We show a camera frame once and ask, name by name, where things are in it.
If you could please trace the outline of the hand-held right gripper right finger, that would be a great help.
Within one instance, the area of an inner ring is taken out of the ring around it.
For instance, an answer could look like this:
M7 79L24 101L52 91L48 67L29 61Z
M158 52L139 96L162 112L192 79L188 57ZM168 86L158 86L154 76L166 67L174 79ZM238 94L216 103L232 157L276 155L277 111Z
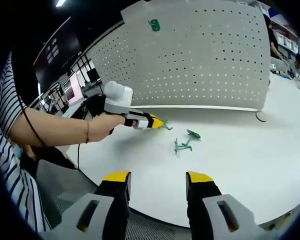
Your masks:
M222 194L214 180L187 171L187 217L193 240L256 240L259 226L254 214L229 194Z

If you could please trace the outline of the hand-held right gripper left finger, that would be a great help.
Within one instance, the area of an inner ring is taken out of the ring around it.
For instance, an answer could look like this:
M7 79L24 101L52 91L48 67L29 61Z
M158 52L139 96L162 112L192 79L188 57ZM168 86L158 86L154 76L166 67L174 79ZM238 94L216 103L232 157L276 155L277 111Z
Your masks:
M107 174L94 194L88 193L62 214L55 240L123 240L131 188L130 171Z

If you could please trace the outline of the person's left hand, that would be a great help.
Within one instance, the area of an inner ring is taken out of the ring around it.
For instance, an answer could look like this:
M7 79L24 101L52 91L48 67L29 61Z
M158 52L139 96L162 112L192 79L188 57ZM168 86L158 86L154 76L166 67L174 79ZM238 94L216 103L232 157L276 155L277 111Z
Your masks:
M117 114L105 112L87 122L88 142L99 142L110 135L110 132L118 125L123 125L125 118Z

